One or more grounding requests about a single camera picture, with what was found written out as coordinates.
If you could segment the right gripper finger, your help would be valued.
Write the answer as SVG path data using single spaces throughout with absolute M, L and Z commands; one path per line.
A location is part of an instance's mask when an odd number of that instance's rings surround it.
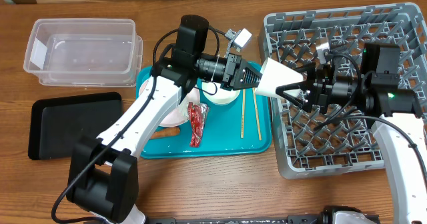
M 283 97 L 290 103 L 294 104 L 300 109 L 310 109 L 310 102 L 307 99 L 298 99 L 300 91 L 309 91 L 310 82 L 300 81 L 297 83 L 291 83 L 282 85 L 276 88 L 276 95 Z
M 314 62 L 305 64 L 301 67 L 297 67 L 294 71 L 298 73 L 306 73 L 307 80 L 315 80 L 316 79 L 316 64 Z

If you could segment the small white cup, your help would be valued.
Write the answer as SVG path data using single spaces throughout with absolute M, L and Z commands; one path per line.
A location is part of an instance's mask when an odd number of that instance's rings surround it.
M 269 57 L 264 61 L 260 73 L 262 74 L 262 78 L 255 89 L 255 94 L 277 99 L 283 99 L 283 97 L 276 93 L 277 87 L 299 83 L 304 80 L 301 73 Z

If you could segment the large white bowl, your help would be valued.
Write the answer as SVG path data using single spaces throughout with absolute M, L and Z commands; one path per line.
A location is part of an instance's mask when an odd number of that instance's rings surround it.
M 228 105 L 236 100 L 240 91 L 227 91 L 220 88 L 219 83 L 201 83 L 202 93 L 205 97 L 215 105 Z

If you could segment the red foil wrapper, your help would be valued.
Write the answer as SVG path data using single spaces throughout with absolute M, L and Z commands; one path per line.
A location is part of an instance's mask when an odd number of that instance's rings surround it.
M 189 102 L 187 106 L 189 122 L 192 130 L 190 147 L 199 147 L 203 137 L 205 122 L 209 112 L 209 107 L 205 103 Z

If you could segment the pink plate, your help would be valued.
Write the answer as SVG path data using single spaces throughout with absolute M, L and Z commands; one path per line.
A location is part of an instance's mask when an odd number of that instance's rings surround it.
M 172 80 L 150 77 L 146 81 L 145 89 L 134 102 L 137 112 L 147 102 L 137 120 L 141 119 L 144 125 L 155 128 L 159 125 L 162 127 L 179 125 L 189 119 L 186 110 L 189 102 L 197 103 L 195 96 L 191 93 L 189 95 L 190 98 L 182 97 L 181 87 L 175 85 Z

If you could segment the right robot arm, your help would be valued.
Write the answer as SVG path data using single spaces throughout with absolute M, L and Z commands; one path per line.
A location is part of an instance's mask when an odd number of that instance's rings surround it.
M 362 62 L 337 49 L 318 50 L 320 64 L 291 69 L 301 81 L 276 85 L 274 93 L 309 111 L 331 104 L 341 109 L 317 128 L 347 120 L 364 120 L 377 142 L 388 177 L 395 223 L 426 222 L 426 138 L 423 111 L 415 91 L 399 88 L 400 47 L 367 43 Z

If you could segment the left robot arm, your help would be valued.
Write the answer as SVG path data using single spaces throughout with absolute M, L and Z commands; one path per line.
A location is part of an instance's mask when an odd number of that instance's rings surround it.
M 203 51 L 214 28 L 199 15 L 184 15 L 175 43 L 167 45 L 154 64 L 143 93 L 129 109 L 96 138 L 81 137 L 71 156 L 67 187 L 51 211 L 56 216 L 62 199 L 91 213 L 85 223 L 145 223 L 136 207 L 137 160 L 161 121 L 185 99 L 199 80 L 231 91 L 257 87 L 262 74 L 240 55 L 226 57 Z

